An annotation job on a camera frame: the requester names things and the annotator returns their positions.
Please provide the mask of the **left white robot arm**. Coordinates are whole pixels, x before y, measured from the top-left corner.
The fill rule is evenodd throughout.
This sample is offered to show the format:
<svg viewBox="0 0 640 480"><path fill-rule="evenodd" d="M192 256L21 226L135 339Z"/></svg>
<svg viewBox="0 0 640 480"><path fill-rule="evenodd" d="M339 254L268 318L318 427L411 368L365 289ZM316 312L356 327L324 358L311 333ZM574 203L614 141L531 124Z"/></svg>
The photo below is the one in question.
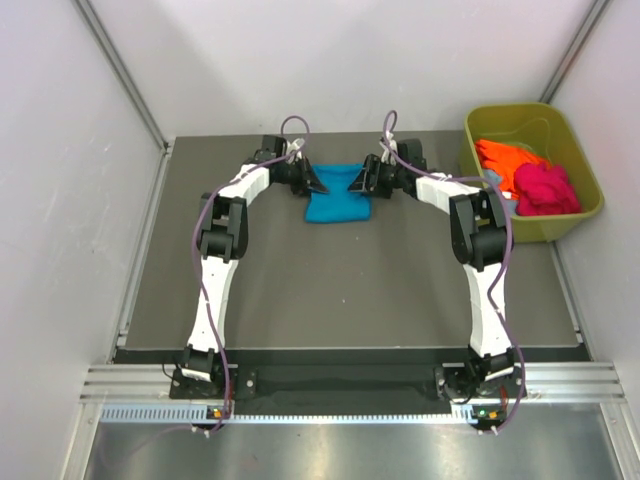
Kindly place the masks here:
<svg viewBox="0 0 640 480"><path fill-rule="evenodd" d="M261 148L228 182L202 196L191 239L199 289L194 326L179 373L205 396L231 401L231 371L225 351L224 323L230 289L249 243L248 209L273 184L295 194L326 194L303 149L306 140L266 135Z"/></svg>

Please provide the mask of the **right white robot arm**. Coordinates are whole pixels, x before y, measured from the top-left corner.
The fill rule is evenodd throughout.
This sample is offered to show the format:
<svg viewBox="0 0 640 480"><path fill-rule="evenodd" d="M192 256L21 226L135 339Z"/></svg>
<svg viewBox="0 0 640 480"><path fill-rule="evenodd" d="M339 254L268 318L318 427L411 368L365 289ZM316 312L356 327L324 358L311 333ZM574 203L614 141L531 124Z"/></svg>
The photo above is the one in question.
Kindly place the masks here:
<svg viewBox="0 0 640 480"><path fill-rule="evenodd" d="M504 280L513 246L504 197L487 180L426 170L422 143L380 139L382 153L368 155L348 190L389 198L401 190L448 215L453 254L465 272L471 302L469 359L461 372L439 381L444 395L469 401L498 389L515 370L517 348L506 327Z"/></svg>

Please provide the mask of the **orange t shirt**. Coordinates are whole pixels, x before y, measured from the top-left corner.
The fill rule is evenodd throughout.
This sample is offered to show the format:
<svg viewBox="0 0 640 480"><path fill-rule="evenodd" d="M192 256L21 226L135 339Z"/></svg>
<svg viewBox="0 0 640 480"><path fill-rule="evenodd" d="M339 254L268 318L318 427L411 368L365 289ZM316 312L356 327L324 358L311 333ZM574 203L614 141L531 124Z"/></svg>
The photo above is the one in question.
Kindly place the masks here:
<svg viewBox="0 0 640 480"><path fill-rule="evenodd" d="M515 186L515 172L525 164L549 169L551 163L535 153L518 146L481 139L475 142L475 151L483 170L491 170L501 181L499 187L513 198L519 196Z"/></svg>

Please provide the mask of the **grey blue t shirt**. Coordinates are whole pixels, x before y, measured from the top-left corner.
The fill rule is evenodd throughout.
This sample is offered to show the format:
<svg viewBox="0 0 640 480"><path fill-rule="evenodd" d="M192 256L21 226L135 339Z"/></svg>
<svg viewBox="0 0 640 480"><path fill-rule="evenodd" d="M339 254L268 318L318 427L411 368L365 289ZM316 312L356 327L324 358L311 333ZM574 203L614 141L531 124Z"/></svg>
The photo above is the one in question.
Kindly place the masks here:
<svg viewBox="0 0 640 480"><path fill-rule="evenodd" d="M501 175L499 175L498 173L496 173L492 169L484 169L483 170L483 174L490 182L492 182L496 186L500 186L502 181L503 181L503 177ZM509 210L510 214L511 215L516 215L517 214L517 206L518 206L517 197L512 192L506 191L506 190L502 190L502 194L503 194L503 196L504 196L504 198L506 200L507 207L508 207L508 210Z"/></svg>

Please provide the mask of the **magenta t shirt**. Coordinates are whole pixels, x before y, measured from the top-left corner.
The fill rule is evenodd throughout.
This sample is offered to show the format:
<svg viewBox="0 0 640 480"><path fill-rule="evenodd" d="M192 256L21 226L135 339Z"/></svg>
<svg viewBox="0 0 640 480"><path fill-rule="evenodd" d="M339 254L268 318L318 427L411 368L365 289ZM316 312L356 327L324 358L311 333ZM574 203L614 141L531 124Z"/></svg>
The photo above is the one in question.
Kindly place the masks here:
<svg viewBox="0 0 640 480"><path fill-rule="evenodd" d="M581 204L562 166L525 164L515 172L519 216L571 215L582 212Z"/></svg>

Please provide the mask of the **olive green plastic bin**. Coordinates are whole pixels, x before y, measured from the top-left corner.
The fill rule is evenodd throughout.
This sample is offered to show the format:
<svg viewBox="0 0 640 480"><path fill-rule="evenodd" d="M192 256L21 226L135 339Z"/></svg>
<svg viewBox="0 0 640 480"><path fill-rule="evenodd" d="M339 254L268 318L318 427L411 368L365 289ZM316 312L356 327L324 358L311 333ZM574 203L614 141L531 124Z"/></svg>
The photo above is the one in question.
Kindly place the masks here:
<svg viewBox="0 0 640 480"><path fill-rule="evenodd" d="M465 176L496 183L519 243L552 242L594 217L604 195L565 116L544 103L485 105L464 123Z"/></svg>

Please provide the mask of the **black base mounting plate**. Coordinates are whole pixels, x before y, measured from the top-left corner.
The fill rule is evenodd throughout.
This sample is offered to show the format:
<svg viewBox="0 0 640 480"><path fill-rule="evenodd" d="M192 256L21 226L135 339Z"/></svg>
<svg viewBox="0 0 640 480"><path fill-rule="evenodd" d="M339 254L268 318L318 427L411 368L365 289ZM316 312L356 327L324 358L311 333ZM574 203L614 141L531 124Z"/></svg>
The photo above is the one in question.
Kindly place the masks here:
<svg viewBox="0 0 640 480"><path fill-rule="evenodd" d="M231 399L237 403L272 399L318 397L327 402L345 395L349 402L360 396L384 394L403 399L437 401L476 396L496 398L502 389L515 398L522 386L521 372L481 382L466 366L453 364L395 365L249 365L230 369Z"/></svg>

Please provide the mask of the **left corner aluminium post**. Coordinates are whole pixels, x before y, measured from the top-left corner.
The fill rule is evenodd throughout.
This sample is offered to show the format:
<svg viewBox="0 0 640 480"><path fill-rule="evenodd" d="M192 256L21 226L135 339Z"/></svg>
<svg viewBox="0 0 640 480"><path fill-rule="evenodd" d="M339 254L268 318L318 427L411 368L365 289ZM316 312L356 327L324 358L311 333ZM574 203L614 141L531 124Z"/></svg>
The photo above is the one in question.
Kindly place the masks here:
<svg viewBox="0 0 640 480"><path fill-rule="evenodd" d="M169 142L161 132L157 121L151 113L94 5L88 0L71 0L71 4L77 10L88 28L92 38L95 40L107 64L122 87L127 100L142 121L147 133L161 151L166 151L169 147Z"/></svg>

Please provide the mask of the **corner aluminium post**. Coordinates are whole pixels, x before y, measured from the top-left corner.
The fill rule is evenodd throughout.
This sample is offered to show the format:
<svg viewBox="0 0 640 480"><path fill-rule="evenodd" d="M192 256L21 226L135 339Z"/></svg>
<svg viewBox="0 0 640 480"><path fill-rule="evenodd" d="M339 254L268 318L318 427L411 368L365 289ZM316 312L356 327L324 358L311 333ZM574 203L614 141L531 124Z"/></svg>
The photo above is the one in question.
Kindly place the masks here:
<svg viewBox="0 0 640 480"><path fill-rule="evenodd" d="M92 38L95 40L107 64L122 87L127 100L142 121L147 133L161 151L166 151L169 147L169 142L161 132L157 121L151 113L94 5L88 0L71 0L71 4L77 10L88 28Z"/></svg>
<svg viewBox="0 0 640 480"><path fill-rule="evenodd" d="M554 68L551 77L546 83L539 97L539 102L550 104L556 97L581 52L588 43L591 35L596 30L598 24L605 16L606 11L612 3L612 0L594 0L590 2L585 15L580 21L575 33L564 49L559 62Z"/></svg>

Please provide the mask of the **right corner aluminium post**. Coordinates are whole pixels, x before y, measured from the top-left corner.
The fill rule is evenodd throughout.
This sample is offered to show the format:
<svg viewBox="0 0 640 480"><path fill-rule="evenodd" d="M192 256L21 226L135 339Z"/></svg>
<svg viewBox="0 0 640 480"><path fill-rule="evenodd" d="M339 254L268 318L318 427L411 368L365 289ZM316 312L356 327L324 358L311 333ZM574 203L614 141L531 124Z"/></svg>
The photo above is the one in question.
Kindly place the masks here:
<svg viewBox="0 0 640 480"><path fill-rule="evenodd" d="M551 77L546 83L539 97L539 102L550 104L556 97L581 52L588 43L591 35L596 30L598 24L605 16L606 11L612 3L612 0L594 0L590 2L585 15L580 21L575 33L564 49L559 62L554 68Z"/></svg>

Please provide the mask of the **aluminium frame rail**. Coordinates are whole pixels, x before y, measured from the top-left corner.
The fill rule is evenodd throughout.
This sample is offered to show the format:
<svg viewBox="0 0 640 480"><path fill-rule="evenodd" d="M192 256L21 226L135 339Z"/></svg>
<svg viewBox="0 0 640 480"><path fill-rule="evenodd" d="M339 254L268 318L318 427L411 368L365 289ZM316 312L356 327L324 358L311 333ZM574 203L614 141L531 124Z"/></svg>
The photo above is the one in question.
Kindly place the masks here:
<svg viewBox="0 0 640 480"><path fill-rule="evenodd" d="M233 399L253 400L276 392L401 394L435 399L442 375L426 365L243 365L232 370ZM520 387L527 401L597 403L625 398L618 375L608 363L569 362L526 365L503 381L513 399ZM172 366L96 365L89 368L80 399L151 402L221 400L223 385L184 379Z"/></svg>

